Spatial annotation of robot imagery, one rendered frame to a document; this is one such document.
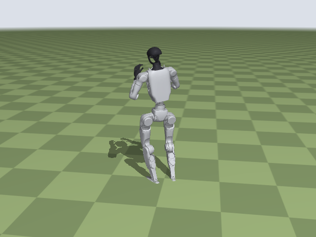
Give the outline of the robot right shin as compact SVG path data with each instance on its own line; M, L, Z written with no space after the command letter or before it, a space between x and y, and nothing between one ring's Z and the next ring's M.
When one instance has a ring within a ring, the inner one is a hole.
M175 152L174 152L174 144L172 143L172 152L166 152L167 163L170 169L171 179L174 177L175 179Z

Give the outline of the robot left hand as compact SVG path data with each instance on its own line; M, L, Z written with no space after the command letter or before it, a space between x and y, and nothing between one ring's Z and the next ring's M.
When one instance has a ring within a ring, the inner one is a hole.
M139 73L141 73L141 71L143 70L143 67L142 67L141 70L140 70L140 67L141 67L142 65L143 65L143 64L139 64L139 65L137 65L136 67L134 67L134 76L135 76L134 80L137 79L137 75L138 75Z

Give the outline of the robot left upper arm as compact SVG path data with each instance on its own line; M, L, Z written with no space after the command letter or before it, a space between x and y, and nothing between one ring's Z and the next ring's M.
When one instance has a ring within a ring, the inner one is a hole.
M137 100L139 96L138 92L140 91L143 83L147 81L147 79L148 79L148 72L142 72L137 75L137 79L134 84L130 99Z

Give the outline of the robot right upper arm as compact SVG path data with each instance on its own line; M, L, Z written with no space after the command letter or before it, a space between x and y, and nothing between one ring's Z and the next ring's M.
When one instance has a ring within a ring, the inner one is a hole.
M172 80L171 87L173 89L177 89L180 86L179 79L177 76L177 71L173 67L167 67L170 71L170 78Z

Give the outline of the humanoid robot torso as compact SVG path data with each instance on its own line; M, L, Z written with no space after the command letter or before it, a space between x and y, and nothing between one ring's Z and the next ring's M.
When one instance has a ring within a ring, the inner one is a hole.
M148 79L146 81L148 94L156 104L152 108L152 113L154 114L153 121L157 122L167 120L168 110L165 108L164 101L169 100L171 94L170 71L165 65L163 65L163 68L157 71L150 68L146 70L148 72Z

